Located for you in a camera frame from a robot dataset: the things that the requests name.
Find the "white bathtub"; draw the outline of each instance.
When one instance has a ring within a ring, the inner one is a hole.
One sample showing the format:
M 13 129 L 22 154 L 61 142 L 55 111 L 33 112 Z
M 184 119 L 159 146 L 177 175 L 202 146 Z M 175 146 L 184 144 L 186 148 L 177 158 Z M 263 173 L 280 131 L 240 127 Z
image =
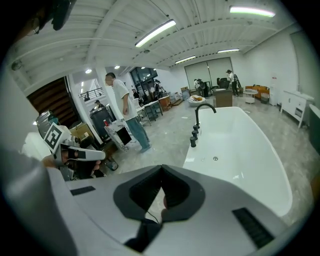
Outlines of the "white bathtub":
M 200 109 L 199 121 L 196 147 L 189 147 L 183 168 L 233 183 L 278 216 L 287 214 L 287 174 L 258 125 L 239 107 Z

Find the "bathtub faucet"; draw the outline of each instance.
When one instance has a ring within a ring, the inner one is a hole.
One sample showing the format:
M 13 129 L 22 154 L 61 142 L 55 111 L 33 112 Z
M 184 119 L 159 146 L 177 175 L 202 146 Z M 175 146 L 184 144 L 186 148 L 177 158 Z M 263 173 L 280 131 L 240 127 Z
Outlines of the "bathtub faucet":
M 198 129 L 200 128 L 200 125 L 199 125 L 199 109 L 202 107 L 202 106 L 208 106 L 210 108 L 212 108 L 213 112 L 214 113 L 217 113 L 216 109 L 214 108 L 214 106 L 208 104 L 208 103 L 203 103 L 203 104 L 200 104 L 196 109 L 195 109 L 195 119 L 196 119 L 196 125 L 198 126 Z

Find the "round table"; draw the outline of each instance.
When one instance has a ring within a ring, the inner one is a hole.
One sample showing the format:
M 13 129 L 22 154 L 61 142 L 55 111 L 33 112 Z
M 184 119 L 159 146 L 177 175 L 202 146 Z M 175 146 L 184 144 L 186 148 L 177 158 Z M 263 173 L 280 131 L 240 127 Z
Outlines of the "round table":
M 245 102 L 252 104 L 252 103 L 255 103 L 255 95 L 258 94 L 258 91 L 248 89 L 248 90 L 244 90 L 243 94 L 246 94 Z

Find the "ceiling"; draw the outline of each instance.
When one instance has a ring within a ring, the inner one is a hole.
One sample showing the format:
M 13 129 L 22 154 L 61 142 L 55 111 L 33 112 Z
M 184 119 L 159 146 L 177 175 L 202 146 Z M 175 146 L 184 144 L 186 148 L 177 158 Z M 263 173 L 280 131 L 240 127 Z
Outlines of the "ceiling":
M 230 6 L 257 7 L 275 16 L 230 13 Z M 170 19 L 175 26 L 135 47 Z M 168 70 L 183 58 L 196 55 L 201 61 L 218 50 L 246 53 L 294 22 L 274 0 L 77 0 L 61 30 L 49 22 L 14 44 L 8 65 L 21 60 L 13 74 L 28 95 L 67 74 L 94 69 L 97 62 L 122 75 L 132 67 Z

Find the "sofa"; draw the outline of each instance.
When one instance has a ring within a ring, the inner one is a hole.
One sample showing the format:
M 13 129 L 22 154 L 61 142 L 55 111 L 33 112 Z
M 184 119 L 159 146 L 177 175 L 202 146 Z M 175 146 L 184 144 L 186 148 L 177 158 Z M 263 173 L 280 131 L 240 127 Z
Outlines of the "sofa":
M 252 89 L 256 90 L 258 93 L 254 95 L 254 97 L 258 98 L 261 100 L 261 94 L 268 94 L 269 95 L 269 89 L 266 86 L 261 86 L 261 85 L 253 85 L 253 86 L 246 86 L 245 89 Z

